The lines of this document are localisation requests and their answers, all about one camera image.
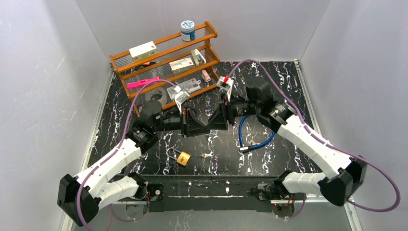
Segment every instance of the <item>metal frame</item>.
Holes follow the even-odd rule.
[[[304,78],[303,78],[303,75],[302,75],[300,63],[299,63],[299,61],[297,59],[295,59],[294,62],[295,62],[295,67],[296,67],[298,76],[299,76],[299,81],[300,81],[300,84],[302,86],[304,97],[306,99],[306,104],[307,104],[307,107],[308,107],[308,110],[309,110],[309,114],[311,116],[313,127],[314,127],[316,132],[321,134],[320,127],[319,127],[319,124],[317,122],[316,114],[314,112],[314,109],[313,109],[313,106],[312,106],[312,103],[311,103],[311,100],[310,100],[310,97],[309,97],[309,94],[308,94],[308,91],[307,91],[307,88],[306,88],[306,85],[305,85],[305,81],[304,81]],[[114,75],[114,70],[112,68],[109,80],[112,80],[113,75]],[[91,139],[89,141],[89,145],[88,145],[89,152],[85,156],[81,171],[85,170],[87,168],[87,165],[88,165],[89,157],[90,157],[90,154],[91,154],[91,151],[92,151],[94,136],[96,135],[96,131],[98,129],[98,124],[99,124],[100,118],[101,118],[102,113],[103,113],[103,107],[105,105],[105,101],[106,101],[106,98],[107,98],[107,93],[109,91],[110,83],[111,83],[111,81],[108,81],[107,85],[106,85],[106,88],[105,88],[105,92],[104,92],[104,95],[103,95],[103,98],[102,98],[102,102],[101,102],[99,110],[98,110],[97,120],[95,121],[94,131],[92,133],[93,135],[91,136]],[[280,200],[277,200],[277,201],[272,200],[271,201],[272,204],[280,203],[280,202],[281,202]],[[302,202],[301,200],[296,200],[295,201],[295,203],[297,203],[297,204],[301,203],[301,202]],[[315,195],[309,194],[307,196],[306,203],[328,203],[328,201],[322,196],[317,197]],[[118,201],[118,202],[115,202],[115,204],[142,205],[142,204],[145,204],[145,202]],[[363,229],[362,229],[360,221],[359,221],[359,219],[357,217],[355,207],[353,205],[351,205],[350,203],[346,203],[344,205],[344,208],[345,208],[346,215],[348,217],[348,220],[349,220],[350,227],[351,227],[352,231],[362,231]],[[61,226],[60,226],[60,231],[71,231],[73,224],[74,224],[74,222],[70,219],[70,217],[68,215],[64,214],[64,217],[63,217],[63,220],[62,220]]]

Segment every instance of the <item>white box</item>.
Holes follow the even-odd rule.
[[[157,48],[153,41],[141,44],[137,47],[129,49],[130,56],[132,56],[133,61],[139,61],[145,59],[151,55],[157,54]]]
[[[188,71],[194,68],[191,58],[180,59],[170,63],[171,72],[173,74]]]

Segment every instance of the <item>pink tool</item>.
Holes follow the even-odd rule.
[[[137,81],[137,82],[134,82],[134,83],[128,83],[128,84],[126,84],[126,86],[127,86],[128,89],[129,88],[138,88],[138,87],[141,87],[143,85],[146,85],[146,84],[148,84],[148,83],[150,83],[152,81],[158,80],[158,79],[160,79],[159,76],[154,77],[154,78],[140,80],[140,81]]]

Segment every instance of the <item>gray floor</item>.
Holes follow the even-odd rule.
[[[125,205],[114,205],[116,214],[126,218]],[[90,225],[98,231],[109,223],[109,210],[100,211]],[[74,225],[71,231],[86,231]],[[148,213],[137,222],[113,218],[110,231],[350,231],[343,207],[329,203],[307,203],[301,216],[284,221],[272,213],[255,211],[171,211]]]

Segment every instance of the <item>robotic arm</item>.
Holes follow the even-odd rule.
[[[177,102],[180,112],[173,113],[163,113],[158,101],[148,101],[121,146],[117,145],[97,163],[74,177],[67,174],[61,179],[58,206],[78,226],[82,226],[75,200],[85,180],[80,207],[87,223],[100,209],[115,201],[126,197],[142,199],[146,196],[148,182],[141,175],[131,173],[121,180],[110,180],[155,145],[157,131],[180,130],[183,136],[193,137],[207,134],[211,129],[227,130],[228,124],[234,125],[236,117],[247,115],[256,115],[263,125],[291,141],[322,169],[321,173],[285,171],[274,182],[264,186],[263,191],[269,192],[269,195],[284,198],[293,193],[311,193],[323,195],[332,204],[342,206],[363,183],[367,164],[330,149],[327,147],[330,142],[308,127],[321,142],[314,139],[293,108],[273,99],[270,85],[264,79],[255,77],[246,81],[247,99],[231,96],[232,80],[228,77],[220,78],[217,85],[227,91],[227,96],[221,95],[218,108],[207,125],[195,117],[194,110],[181,107],[185,99]],[[251,146],[240,148],[243,153],[251,150]]]

